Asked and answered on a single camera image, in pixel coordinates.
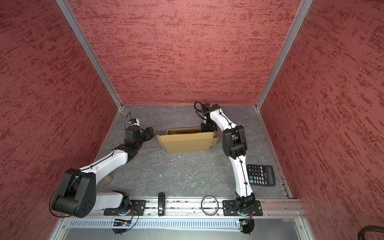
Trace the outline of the brown cardboard box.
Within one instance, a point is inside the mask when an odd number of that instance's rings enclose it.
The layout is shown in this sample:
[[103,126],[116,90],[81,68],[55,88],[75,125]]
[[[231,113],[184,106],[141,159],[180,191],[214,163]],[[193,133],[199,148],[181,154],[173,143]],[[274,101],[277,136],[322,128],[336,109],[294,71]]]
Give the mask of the brown cardboard box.
[[217,144],[216,132],[203,132],[201,127],[168,129],[166,135],[157,135],[159,144],[168,154],[208,151]]

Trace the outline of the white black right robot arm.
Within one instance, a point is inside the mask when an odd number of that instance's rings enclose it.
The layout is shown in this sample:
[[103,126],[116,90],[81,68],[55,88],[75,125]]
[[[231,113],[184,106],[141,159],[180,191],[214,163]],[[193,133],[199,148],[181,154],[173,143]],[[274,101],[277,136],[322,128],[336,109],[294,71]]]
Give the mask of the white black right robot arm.
[[245,129],[236,125],[222,111],[218,104],[194,103],[195,112],[204,121],[201,124],[203,132],[222,131],[223,151],[229,158],[236,180],[235,209],[241,215],[247,215],[256,205],[255,195],[247,175],[246,151],[248,149]]

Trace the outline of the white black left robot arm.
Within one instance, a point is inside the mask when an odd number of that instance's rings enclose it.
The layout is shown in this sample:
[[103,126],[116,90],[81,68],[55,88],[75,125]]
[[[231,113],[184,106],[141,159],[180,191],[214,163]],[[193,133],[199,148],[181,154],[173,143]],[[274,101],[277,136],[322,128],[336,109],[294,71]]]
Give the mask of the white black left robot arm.
[[129,126],[123,144],[114,148],[107,156],[80,169],[68,169],[55,188],[50,199],[52,215],[83,218],[92,211],[113,210],[120,216],[133,215],[135,209],[127,193],[112,191],[97,193],[97,184],[115,169],[127,164],[139,152],[144,142],[154,137],[152,127]]

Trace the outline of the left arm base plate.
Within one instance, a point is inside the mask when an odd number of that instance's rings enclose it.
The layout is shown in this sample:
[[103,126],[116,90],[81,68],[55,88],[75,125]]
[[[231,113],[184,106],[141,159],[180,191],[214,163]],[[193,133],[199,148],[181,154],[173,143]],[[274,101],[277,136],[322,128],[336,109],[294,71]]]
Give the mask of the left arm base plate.
[[129,217],[134,214],[134,216],[143,216],[144,210],[146,207],[146,200],[130,200],[130,207],[129,209],[124,212],[118,211],[117,209],[105,209],[104,210],[104,216],[117,216],[117,217]]

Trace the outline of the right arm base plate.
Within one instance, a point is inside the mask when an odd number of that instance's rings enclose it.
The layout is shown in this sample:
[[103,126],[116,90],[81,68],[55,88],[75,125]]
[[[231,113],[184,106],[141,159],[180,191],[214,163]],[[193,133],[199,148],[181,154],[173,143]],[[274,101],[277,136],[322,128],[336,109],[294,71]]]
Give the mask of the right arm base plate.
[[254,201],[251,206],[248,205],[240,205],[235,200],[224,200],[223,201],[223,212],[224,216],[240,216],[240,217],[250,217],[263,216],[263,210],[261,207],[260,201]]

